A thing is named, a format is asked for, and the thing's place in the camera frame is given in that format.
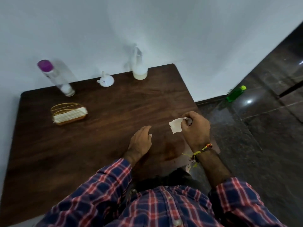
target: wire basket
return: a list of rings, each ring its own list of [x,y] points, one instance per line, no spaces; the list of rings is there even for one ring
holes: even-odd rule
[[[79,103],[61,103],[51,108],[54,123],[63,125],[84,119],[87,109]]]

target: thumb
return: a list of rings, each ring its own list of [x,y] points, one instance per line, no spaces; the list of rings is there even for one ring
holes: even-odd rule
[[[187,123],[186,123],[186,120],[185,120],[185,119],[183,119],[183,120],[182,120],[182,122],[181,122],[181,128],[182,128],[182,131],[185,131],[185,130],[188,128],[188,126],[187,126]]]

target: wood grain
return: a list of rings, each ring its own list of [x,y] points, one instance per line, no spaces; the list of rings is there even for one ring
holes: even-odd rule
[[[104,88],[96,79],[71,83],[76,94],[64,96],[56,87],[22,93],[0,209],[0,226],[47,212],[101,167],[118,159],[130,138],[151,125],[152,147],[135,166],[140,180],[163,175],[187,164],[188,151],[169,122],[195,110],[173,64],[150,68],[145,80],[131,72],[113,76]],[[50,109],[59,103],[85,106],[85,119],[57,126]]]

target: rolled-up sleeve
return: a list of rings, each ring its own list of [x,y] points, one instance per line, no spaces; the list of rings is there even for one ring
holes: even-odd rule
[[[119,159],[53,206],[36,226],[103,226],[111,221],[130,182],[131,165]]]
[[[285,226],[264,206],[252,186],[233,177],[209,193],[218,218],[246,226]]]

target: purple cap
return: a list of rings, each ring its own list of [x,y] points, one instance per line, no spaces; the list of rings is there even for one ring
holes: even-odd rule
[[[50,72],[54,69],[54,66],[51,64],[49,60],[41,60],[38,62],[37,65],[42,72]]]

